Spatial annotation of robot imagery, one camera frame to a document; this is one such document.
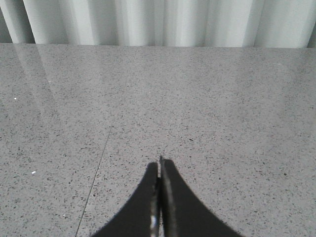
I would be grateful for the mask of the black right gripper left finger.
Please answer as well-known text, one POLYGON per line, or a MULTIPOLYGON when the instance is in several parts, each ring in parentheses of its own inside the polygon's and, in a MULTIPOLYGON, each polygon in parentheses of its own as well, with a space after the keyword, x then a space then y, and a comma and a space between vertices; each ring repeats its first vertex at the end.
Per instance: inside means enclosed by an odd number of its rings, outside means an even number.
POLYGON ((136 190, 95 237, 157 237, 160 221, 158 164, 148 164, 136 190))

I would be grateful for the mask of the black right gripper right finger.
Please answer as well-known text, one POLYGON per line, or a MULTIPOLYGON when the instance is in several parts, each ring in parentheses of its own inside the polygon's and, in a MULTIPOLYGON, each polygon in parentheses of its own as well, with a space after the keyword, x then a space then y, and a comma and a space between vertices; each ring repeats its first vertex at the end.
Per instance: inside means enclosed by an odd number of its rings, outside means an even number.
POLYGON ((239 237, 183 180, 174 162, 160 159, 161 210, 166 237, 239 237))

